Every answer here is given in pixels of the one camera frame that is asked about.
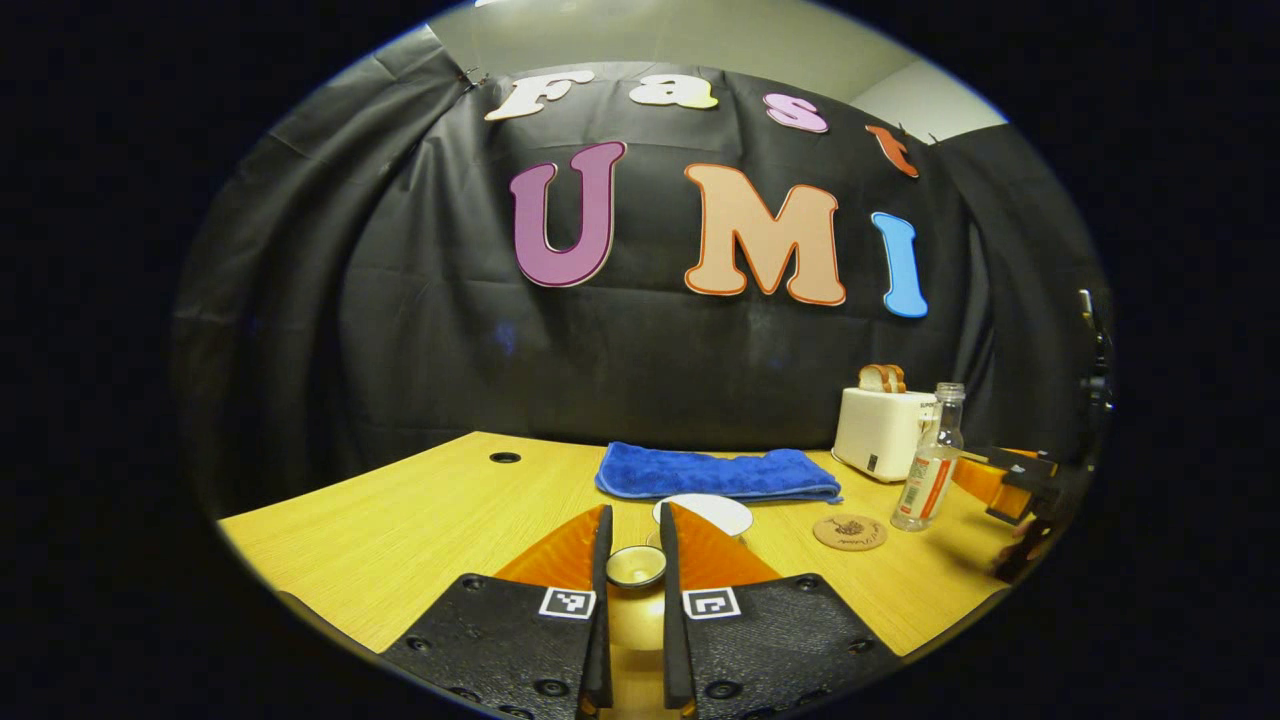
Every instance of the round coaster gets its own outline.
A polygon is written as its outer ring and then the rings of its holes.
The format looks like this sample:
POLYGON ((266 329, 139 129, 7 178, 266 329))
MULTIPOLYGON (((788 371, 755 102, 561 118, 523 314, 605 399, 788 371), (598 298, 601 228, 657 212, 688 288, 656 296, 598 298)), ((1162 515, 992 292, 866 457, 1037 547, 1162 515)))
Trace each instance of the round coaster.
POLYGON ((863 515, 832 515, 819 520, 813 534, 836 550, 870 550, 888 538, 884 525, 863 515))

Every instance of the orange letter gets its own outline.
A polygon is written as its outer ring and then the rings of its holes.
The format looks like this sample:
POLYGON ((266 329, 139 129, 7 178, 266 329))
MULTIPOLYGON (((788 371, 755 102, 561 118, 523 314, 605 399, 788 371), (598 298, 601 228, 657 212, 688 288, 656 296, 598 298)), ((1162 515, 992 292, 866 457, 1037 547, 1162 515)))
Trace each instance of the orange letter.
POLYGON ((837 204, 829 192, 797 184, 774 218, 741 170, 695 163, 685 168, 685 176, 703 192, 701 258, 685 273, 689 290, 703 295, 746 290, 746 275, 733 265, 736 241, 765 295, 778 288, 787 260, 795 254, 796 272, 787 281, 791 297, 813 305, 845 301, 832 227, 837 204))
POLYGON ((906 161, 906 146, 893 138, 884 128, 878 128, 876 126, 867 126, 867 132, 876 136, 876 140, 881 143, 881 152, 888 158, 893 167, 902 170, 906 177, 918 178, 920 177, 920 170, 916 170, 906 161))

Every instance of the small bowl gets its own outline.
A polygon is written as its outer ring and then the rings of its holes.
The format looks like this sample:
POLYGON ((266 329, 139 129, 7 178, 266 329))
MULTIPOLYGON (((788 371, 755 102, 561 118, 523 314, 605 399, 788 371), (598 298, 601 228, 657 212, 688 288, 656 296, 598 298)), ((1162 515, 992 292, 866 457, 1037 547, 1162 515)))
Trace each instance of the small bowl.
POLYGON ((644 588, 662 579, 667 571, 667 556, 657 547, 634 544, 609 556, 604 574, 620 588, 644 588))

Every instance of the table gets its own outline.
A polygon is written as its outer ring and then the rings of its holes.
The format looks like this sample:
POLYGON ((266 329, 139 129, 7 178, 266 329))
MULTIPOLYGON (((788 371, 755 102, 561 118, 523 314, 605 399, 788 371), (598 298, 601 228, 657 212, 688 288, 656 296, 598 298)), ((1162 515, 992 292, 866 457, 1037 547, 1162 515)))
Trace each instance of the table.
MULTIPOLYGON (((399 462, 242 515, 220 528, 262 582, 297 596, 356 642, 383 652, 463 573, 493 574, 530 544, 599 503, 613 506, 613 548, 643 544, 653 501, 595 488, 603 446, 471 433, 399 462), (495 452, 521 460, 500 464, 495 452)), ((758 454, 713 452, 721 457, 758 454)), ((893 652, 906 655, 1009 585, 989 562, 1010 525, 959 488, 933 527, 888 524, 901 486, 881 484, 835 460, 809 457, 842 487, 841 505, 753 502, 748 547, 783 577, 818 573, 893 652), (867 515, 890 532, 881 547, 844 552, 813 525, 867 515)), ((660 651, 613 646, 614 707, 602 720, 678 717, 662 707, 660 651)))

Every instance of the toaster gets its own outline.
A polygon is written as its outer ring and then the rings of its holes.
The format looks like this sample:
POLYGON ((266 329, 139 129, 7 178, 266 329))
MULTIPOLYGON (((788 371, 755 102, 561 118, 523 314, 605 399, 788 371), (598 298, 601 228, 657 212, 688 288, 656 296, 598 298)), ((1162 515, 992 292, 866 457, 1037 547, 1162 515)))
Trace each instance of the toaster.
POLYGON ((882 483, 905 480, 937 401, 932 392, 845 388, 831 455, 882 483))

